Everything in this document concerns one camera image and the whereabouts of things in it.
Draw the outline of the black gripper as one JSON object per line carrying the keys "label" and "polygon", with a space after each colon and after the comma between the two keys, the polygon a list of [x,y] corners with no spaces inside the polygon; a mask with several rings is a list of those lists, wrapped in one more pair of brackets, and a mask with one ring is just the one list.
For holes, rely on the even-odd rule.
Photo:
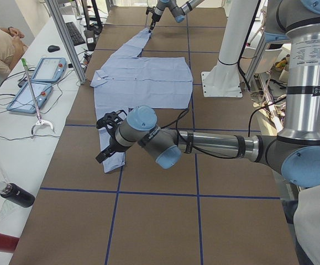
{"label": "black gripper", "polygon": [[161,19],[162,10],[159,9],[158,7],[147,7],[146,8],[146,15],[148,15],[149,13],[152,14],[152,17],[151,17],[152,21],[151,21],[148,33],[152,33],[153,29],[155,28],[156,23],[159,22]]}
{"label": "black gripper", "polygon": [[125,147],[116,141],[116,130],[120,124],[124,121],[119,115],[120,113],[127,113],[124,110],[118,110],[116,112],[105,113],[105,115],[98,119],[96,122],[96,128],[105,128],[110,135],[109,145],[103,149],[97,156],[96,160],[102,163],[107,158],[113,156],[116,152],[125,152],[129,147]]}

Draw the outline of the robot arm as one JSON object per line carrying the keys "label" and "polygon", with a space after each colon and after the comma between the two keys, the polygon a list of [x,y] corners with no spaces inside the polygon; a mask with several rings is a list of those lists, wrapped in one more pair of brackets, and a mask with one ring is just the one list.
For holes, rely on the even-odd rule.
{"label": "robot arm", "polygon": [[162,129],[155,111],[141,106],[125,118],[116,111],[97,121],[110,137],[97,162],[138,144],[164,169],[184,153],[202,153],[267,165],[300,187],[320,185],[320,1],[270,1],[265,38],[291,42],[285,120],[276,136]]}
{"label": "robot arm", "polygon": [[149,33],[151,33],[157,22],[160,21],[163,12],[166,8],[169,9],[172,16],[175,18],[177,23],[182,22],[185,19],[185,16],[192,11],[195,7],[201,4],[203,0],[190,0],[185,2],[182,6],[178,6],[175,0],[158,0],[156,6],[146,8],[146,15],[149,13],[152,14],[152,21],[149,28]]}

